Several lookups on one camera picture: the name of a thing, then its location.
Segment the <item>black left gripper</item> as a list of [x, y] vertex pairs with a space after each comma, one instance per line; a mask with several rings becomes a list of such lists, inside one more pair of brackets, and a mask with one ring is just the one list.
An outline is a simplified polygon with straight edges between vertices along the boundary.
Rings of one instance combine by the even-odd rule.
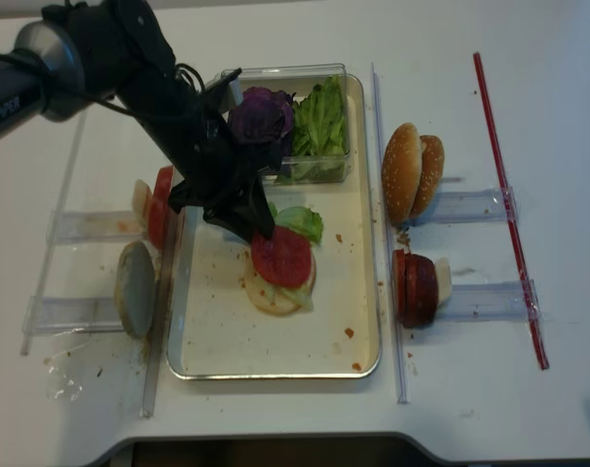
[[241, 144], [218, 114], [204, 122], [191, 148], [183, 181], [172, 187], [168, 205], [176, 213], [187, 206], [203, 209], [203, 220], [246, 242], [256, 234], [271, 239], [274, 215], [265, 195], [262, 173], [281, 167], [277, 142]]

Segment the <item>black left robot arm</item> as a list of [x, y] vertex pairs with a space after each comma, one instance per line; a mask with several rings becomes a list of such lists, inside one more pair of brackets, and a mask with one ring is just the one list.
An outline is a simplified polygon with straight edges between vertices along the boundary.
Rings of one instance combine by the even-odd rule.
[[239, 75], [206, 84], [180, 63], [144, 1], [65, 2], [24, 26], [0, 54], [0, 137], [35, 115], [63, 122], [91, 104], [136, 119], [181, 174], [168, 203], [244, 240], [275, 222], [261, 175], [280, 167], [276, 142], [242, 144], [224, 120]]

